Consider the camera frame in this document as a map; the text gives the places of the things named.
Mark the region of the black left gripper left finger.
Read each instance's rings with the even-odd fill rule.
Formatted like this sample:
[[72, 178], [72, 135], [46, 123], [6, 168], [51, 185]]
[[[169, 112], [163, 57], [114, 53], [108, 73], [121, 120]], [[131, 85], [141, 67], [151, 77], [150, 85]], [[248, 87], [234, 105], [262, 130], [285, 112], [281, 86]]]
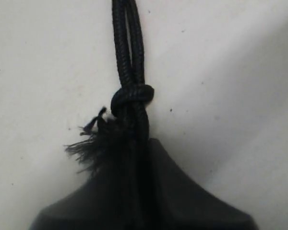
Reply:
[[82, 187], [42, 209], [32, 230], [132, 230], [122, 176], [109, 166]]

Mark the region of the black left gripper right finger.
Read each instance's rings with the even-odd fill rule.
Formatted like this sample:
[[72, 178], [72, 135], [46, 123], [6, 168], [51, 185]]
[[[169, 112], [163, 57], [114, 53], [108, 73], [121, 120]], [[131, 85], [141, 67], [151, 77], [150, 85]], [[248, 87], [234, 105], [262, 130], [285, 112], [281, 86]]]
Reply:
[[169, 156], [161, 142], [148, 142], [157, 230], [254, 230], [252, 217], [204, 190]]

